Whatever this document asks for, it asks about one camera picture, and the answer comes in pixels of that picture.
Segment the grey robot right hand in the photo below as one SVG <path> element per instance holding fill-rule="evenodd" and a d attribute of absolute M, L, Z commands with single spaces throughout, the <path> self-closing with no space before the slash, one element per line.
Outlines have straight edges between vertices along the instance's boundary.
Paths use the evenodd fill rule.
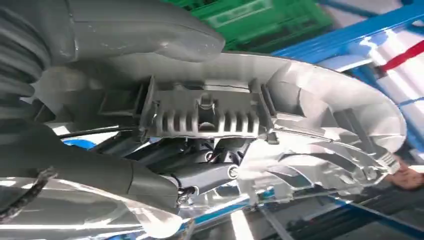
<path fill-rule="evenodd" d="M 153 54 L 183 63 L 215 59 L 224 39 L 187 11 L 156 0 L 3 0 L 0 3 L 0 208 L 42 214 L 110 198 L 48 189 L 62 180 L 175 213 L 181 194 L 238 178 L 205 159 L 207 139 L 171 135 L 143 148 L 142 119 L 155 64 L 129 79 L 110 60 Z"/>

